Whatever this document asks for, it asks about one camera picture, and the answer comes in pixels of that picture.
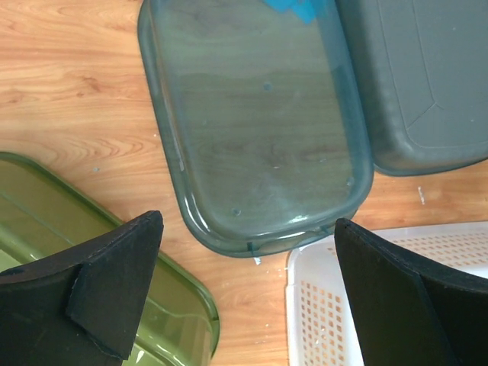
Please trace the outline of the olive green plastic basket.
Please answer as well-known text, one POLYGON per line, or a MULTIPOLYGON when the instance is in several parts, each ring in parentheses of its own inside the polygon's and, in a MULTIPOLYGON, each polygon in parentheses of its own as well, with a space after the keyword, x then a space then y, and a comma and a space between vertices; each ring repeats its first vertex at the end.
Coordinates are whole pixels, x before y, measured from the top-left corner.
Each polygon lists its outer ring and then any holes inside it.
MULTIPOLYGON (((1 273, 123 224, 42 165, 1 154, 1 273)), ((210 292, 159 250, 133 349, 121 365, 207 365, 219 336, 210 292)))

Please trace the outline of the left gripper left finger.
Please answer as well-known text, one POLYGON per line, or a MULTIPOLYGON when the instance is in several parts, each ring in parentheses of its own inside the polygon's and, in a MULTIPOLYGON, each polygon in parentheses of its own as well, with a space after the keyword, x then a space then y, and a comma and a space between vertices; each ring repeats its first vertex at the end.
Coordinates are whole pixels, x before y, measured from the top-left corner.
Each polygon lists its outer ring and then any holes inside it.
POLYGON ((130 357, 163 233, 148 211, 1 273, 3 365, 121 365, 130 357))

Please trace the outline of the translucent teal plastic tub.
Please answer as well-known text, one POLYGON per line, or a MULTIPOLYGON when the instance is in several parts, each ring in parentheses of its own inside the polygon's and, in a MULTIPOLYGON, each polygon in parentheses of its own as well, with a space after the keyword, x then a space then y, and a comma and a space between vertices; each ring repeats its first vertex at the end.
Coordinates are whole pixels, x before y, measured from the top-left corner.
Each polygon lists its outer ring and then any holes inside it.
POLYGON ((144 1, 138 41, 182 218, 251 258, 333 233, 374 174, 335 2, 310 24, 263 1, 144 1))

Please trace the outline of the white perforated plastic basket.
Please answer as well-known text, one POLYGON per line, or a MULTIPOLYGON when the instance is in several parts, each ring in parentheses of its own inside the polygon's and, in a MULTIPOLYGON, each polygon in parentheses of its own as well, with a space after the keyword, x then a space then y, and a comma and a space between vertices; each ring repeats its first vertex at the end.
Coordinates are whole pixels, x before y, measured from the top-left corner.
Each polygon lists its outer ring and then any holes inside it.
MULTIPOLYGON (((378 230, 376 235, 443 265, 487 276, 486 222, 378 230)), ((333 237, 293 250, 287 269, 289 363, 361 365, 333 237)))

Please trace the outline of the dark grey plastic tub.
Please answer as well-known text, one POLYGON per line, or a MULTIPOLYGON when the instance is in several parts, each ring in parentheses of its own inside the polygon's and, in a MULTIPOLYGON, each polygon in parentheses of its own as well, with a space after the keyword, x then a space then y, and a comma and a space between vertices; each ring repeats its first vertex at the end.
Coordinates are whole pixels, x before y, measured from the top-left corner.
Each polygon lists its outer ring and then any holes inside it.
POLYGON ((487 3, 336 4, 378 171, 428 175, 487 158, 487 3))

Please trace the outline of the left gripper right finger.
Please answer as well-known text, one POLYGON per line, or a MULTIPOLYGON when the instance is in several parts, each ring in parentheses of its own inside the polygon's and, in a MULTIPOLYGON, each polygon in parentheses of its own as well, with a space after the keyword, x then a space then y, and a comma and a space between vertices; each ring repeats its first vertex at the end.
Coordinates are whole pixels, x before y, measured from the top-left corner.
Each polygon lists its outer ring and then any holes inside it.
POLYGON ((485 365, 487 280, 349 219, 335 250, 366 365, 485 365))

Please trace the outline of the blue snack packet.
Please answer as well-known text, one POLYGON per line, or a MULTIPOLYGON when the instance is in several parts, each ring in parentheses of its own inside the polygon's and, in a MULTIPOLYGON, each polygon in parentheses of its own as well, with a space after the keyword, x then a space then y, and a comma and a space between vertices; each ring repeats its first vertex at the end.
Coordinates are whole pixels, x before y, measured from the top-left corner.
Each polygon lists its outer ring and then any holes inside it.
POLYGON ((303 23, 310 24, 326 11, 329 1, 324 0, 264 0, 278 13, 292 11, 303 23))

